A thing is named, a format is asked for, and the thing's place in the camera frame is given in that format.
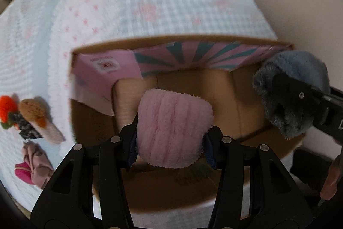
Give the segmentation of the person's right hand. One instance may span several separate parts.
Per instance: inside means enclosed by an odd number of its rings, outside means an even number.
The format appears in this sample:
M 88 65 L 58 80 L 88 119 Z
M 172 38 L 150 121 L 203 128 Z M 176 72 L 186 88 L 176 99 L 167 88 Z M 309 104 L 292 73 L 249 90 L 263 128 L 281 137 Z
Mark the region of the person's right hand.
M 338 183 L 342 178 L 342 152 L 336 157 L 328 170 L 328 176 L 320 192 L 320 198 L 330 200 L 335 196 L 338 189 Z

